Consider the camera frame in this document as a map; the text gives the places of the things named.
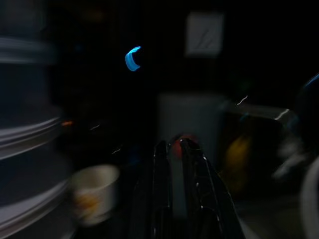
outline glowing blue light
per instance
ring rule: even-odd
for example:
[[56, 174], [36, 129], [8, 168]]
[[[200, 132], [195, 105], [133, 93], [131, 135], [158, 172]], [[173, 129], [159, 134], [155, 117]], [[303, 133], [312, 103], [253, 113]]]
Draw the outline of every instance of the glowing blue light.
[[136, 71], [138, 68], [140, 68], [140, 66], [134, 62], [132, 56], [132, 53], [137, 52], [140, 48], [140, 46], [134, 47], [132, 50], [128, 52], [128, 54], [125, 55], [125, 62], [130, 71]]

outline black plastic object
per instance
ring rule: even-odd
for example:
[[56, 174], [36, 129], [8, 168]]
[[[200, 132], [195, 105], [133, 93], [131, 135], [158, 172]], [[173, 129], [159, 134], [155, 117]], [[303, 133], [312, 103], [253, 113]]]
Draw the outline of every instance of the black plastic object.
[[190, 239], [244, 239], [231, 196], [200, 146], [181, 139]]
[[151, 239], [169, 239], [172, 222], [172, 188], [166, 143], [155, 147], [151, 202]]

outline ceramic mug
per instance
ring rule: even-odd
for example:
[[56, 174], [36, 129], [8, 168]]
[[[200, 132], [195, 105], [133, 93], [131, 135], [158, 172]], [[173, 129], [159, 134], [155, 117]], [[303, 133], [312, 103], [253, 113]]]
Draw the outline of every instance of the ceramic mug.
[[110, 217], [117, 203], [119, 176], [113, 165], [85, 168], [72, 176], [74, 214], [80, 224], [92, 226]]

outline stacked plates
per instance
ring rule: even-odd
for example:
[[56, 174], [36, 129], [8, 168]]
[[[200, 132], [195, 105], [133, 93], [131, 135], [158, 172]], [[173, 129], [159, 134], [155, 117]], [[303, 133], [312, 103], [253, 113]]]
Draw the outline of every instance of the stacked plates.
[[70, 168], [52, 143], [61, 130], [59, 114], [54, 109], [33, 112], [29, 109], [18, 115], [11, 111], [2, 115], [0, 239], [37, 238], [41, 230], [56, 233], [38, 238], [66, 237], [74, 229], [68, 210], [59, 205], [66, 192]]

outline white cup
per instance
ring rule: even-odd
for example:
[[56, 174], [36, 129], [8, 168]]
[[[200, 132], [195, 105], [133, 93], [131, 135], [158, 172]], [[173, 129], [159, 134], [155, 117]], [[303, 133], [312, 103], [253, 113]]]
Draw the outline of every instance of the white cup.
[[80, 224], [92, 226], [110, 217], [117, 203], [119, 176], [112, 165], [89, 167], [72, 176], [74, 213]]

